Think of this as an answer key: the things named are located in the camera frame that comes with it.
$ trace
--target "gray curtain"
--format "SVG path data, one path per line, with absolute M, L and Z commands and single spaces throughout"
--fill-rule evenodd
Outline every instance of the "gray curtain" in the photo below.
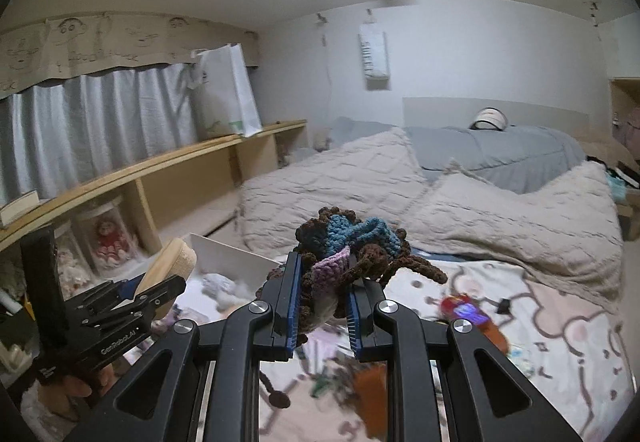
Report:
M 188 64 L 116 69 L 0 101 L 0 205 L 56 195 L 198 140 Z

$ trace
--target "blue crochet piece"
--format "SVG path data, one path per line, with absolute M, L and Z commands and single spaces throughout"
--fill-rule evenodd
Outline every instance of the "blue crochet piece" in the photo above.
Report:
M 348 219 L 340 215 L 333 215 L 329 219 L 326 230 L 326 257 L 340 252 L 347 245 L 357 250 L 367 243 L 380 245 L 392 259 L 400 254 L 400 239 L 383 219 L 368 218 L 357 225 L 352 225 Z

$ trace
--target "white wall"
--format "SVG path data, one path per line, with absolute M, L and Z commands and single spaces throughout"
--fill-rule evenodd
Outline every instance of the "white wall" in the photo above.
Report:
M 313 14 L 262 30 L 253 82 L 263 121 L 402 125 L 402 97 L 450 96 L 583 111 L 607 129 L 606 64 L 590 22 L 508 0 L 403 1 L 325 11 L 326 25 Z M 362 73 L 358 27 L 367 8 L 387 34 L 387 90 L 368 91 Z
M 599 26 L 610 78 L 640 77 L 640 12 Z

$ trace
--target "red toy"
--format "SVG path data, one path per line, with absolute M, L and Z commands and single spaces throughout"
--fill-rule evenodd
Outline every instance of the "red toy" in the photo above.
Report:
M 101 219 L 95 226 L 95 237 L 100 245 L 95 253 L 106 266 L 117 267 L 131 259 L 130 246 L 122 229 L 110 219 Z
M 440 303 L 440 313 L 448 321 L 467 319 L 478 327 L 500 351 L 506 354 L 509 351 L 507 338 L 498 330 L 491 318 L 480 310 L 476 302 L 466 294 L 449 296 Z

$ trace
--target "metal screw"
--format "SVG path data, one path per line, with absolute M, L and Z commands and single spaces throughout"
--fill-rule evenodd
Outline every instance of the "metal screw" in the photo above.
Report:
M 177 334 L 188 334 L 193 330 L 195 323 L 190 319 L 180 319 L 174 324 L 174 332 Z
M 398 310 L 398 303 L 396 303 L 395 301 L 391 301 L 390 299 L 385 299 L 384 301 L 380 301 L 380 303 L 378 303 L 378 308 L 385 314 L 392 314 Z
M 263 314 L 269 310 L 269 304 L 266 301 L 252 301 L 249 303 L 249 311 L 252 314 Z
M 471 331 L 472 324 L 466 319 L 456 319 L 453 321 L 453 329 L 461 334 L 466 334 Z

